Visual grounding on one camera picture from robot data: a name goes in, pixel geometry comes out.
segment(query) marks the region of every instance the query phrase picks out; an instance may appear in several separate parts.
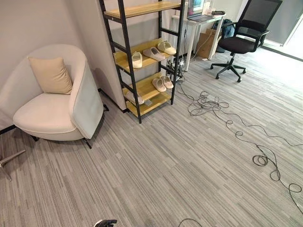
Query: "mesh chair back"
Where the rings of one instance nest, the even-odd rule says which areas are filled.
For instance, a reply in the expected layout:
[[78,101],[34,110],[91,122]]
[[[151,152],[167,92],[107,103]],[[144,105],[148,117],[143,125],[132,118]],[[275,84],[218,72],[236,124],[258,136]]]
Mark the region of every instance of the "mesh chair back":
[[236,25],[235,34],[256,38],[260,32],[266,31],[281,3],[281,0],[249,0]]

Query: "metal chair leg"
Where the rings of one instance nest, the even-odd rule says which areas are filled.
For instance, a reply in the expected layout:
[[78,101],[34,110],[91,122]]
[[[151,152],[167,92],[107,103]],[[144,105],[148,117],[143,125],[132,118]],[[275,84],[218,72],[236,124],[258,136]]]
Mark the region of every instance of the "metal chair leg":
[[87,146],[89,147],[89,149],[92,149],[91,145],[89,144],[89,142],[87,141],[86,138],[83,138],[83,140],[85,141],[85,143],[87,144]]
[[13,158],[15,158],[15,157],[21,155],[21,154],[24,153],[24,152],[25,152],[25,150],[22,150],[22,151],[20,151],[20,152],[18,152],[18,153],[16,153],[16,154],[13,154],[13,155],[11,155],[11,156],[9,156],[9,157],[6,157],[5,159],[1,159],[1,157],[0,157],[0,172],[3,173],[9,181],[11,181],[12,179],[11,179],[11,177],[9,176],[9,174],[8,174],[7,172],[5,172],[3,166],[4,166],[7,162],[9,162],[9,161],[12,160]]
[[214,66],[220,66],[220,67],[226,67],[228,66],[228,64],[219,64],[219,63],[214,63],[210,66],[210,69],[212,70],[214,68]]
[[103,108],[104,108],[104,112],[109,111],[109,108],[107,107],[107,105],[103,104]]
[[39,138],[36,137],[36,136],[32,136],[32,135],[31,135],[31,137],[34,139],[35,142],[37,142],[37,141],[39,140]]
[[227,65],[225,68],[223,68],[220,72],[218,72],[217,73],[217,76],[216,76],[216,79],[219,79],[219,75],[221,74],[221,73],[223,73],[224,71],[226,71],[226,70],[229,70],[230,69],[230,65]]
[[243,70],[243,73],[246,73],[246,68],[245,68],[245,67],[238,66],[238,65],[233,65],[233,67],[234,67],[235,69]]
[[237,76],[238,76],[238,83],[240,83],[241,82],[241,80],[242,80],[242,78],[241,78],[241,76],[239,75],[239,73],[236,71],[236,69],[233,67],[233,66],[231,66],[231,70],[234,72],[234,74],[236,74]]
[[2,173],[3,175],[5,175],[5,177],[9,180],[12,181],[11,177],[9,176],[9,174],[7,172],[5,172],[4,168],[2,165],[0,165],[0,173]]

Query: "monitor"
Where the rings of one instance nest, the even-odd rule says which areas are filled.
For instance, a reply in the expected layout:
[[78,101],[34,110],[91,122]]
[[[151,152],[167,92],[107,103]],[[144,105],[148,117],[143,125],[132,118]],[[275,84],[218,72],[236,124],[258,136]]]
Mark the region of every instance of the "monitor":
[[204,0],[189,0],[187,16],[202,14]]

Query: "shelving unit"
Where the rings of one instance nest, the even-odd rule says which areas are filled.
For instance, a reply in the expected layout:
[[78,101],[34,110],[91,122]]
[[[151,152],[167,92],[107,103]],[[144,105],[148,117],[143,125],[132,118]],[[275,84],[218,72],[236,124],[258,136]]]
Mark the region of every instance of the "shelving unit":
[[[134,53],[135,51],[142,52],[143,50],[146,50],[151,47],[157,47],[158,43],[162,41],[161,38],[162,32],[165,32],[178,37],[177,47],[176,47],[177,52],[174,55],[175,62],[178,62],[183,21],[182,20],[179,21],[178,32],[163,28],[162,11],[168,9],[180,10],[180,17],[183,18],[183,14],[184,14],[183,9],[185,5],[185,0],[181,0],[181,2],[169,2],[169,1],[158,0],[158,2],[155,3],[150,3],[141,6],[135,6],[135,7],[126,7],[126,8],[124,7],[123,0],[118,0],[119,9],[115,9],[111,11],[106,11],[104,0],[99,0],[99,3],[101,6],[104,23],[107,30],[107,36],[109,39],[111,50],[113,52],[113,57],[116,63],[116,70],[118,73],[123,94],[125,95],[128,91],[131,91],[134,94],[135,103],[132,103],[126,99],[126,106],[128,110],[138,118],[139,123],[141,123],[142,115],[157,108],[158,106],[167,102],[168,100],[170,100],[171,105],[173,105],[178,64],[175,64],[175,68],[172,70],[166,67],[165,65],[162,65],[160,61],[147,58],[143,55],[142,68],[158,63],[158,73],[136,82],[134,73],[135,71],[138,71],[140,69],[133,68],[132,53]],[[155,13],[155,12],[158,12],[158,39],[151,40],[149,42],[134,47],[130,47],[126,19],[130,17],[136,17],[136,16],[140,16],[148,13]],[[122,25],[125,47],[113,41],[113,37],[111,35],[111,30],[109,26],[109,20],[115,21]],[[164,55],[165,58],[172,56],[166,53],[164,53]],[[173,75],[172,83],[174,85],[174,88],[172,89],[171,95],[167,94],[166,92],[159,92],[151,83],[154,78],[159,78],[161,76],[161,72],[160,72],[161,69],[169,71]],[[121,77],[121,70],[127,73],[131,77],[132,84],[128,85],[123,82]],[[143,105],[139,105],[138,94],[143,98],[144,101],[148,101],[148,100],[149,101],[147,103],[144,103]]]

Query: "white desk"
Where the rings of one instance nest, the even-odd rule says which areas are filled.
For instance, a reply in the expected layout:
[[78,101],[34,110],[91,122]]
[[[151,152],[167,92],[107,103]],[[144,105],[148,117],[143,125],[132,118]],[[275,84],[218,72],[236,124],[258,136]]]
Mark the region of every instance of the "white desk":
[[[203,21],[203,22],[195,22],[193,20],[187,20],[187,19],[184,20],[183,26],[188,21],[188,25],[192,26],[192,28],[193,28],[192,33],[191,33],[190,38],[189,38],[189,43],[188,43],[185,71],[188,71],[189,62],[190,62],[190,55],[191,55],[191,51],[193,49],[194,41],[195,41],[194,52],[196,52],[196,45],[197,45],[197,43],[199,41],[202,25],[210,23],[210,22],[215,22],[217,20],[220,20],[219,24],[218,24],[218,28],[220,28],[221,25],[222,25],[224,16],[225,15],[214,16],[213,18],[210,18],[210,19],[208,19],[206,21]],[[172,18],[173,18],[173,29],[176,31],[178,29],[178,28],[176,28],[176,26],[178,24],[176,22],[179,21],[180,17],[178,15],[173,15]],[[217,41],[217,39],[219,37],[219,33],[220,33],[220,29],[217,29],[217,31],[216,31],[216,33],[214,35],[213,45],[212,45],[212,48],[211,48],[209,56],[208,56],[209,60],[212,59],[212,55],[213,55],[213,53],[215,51],[214,47],[215,47],[216,41]]]

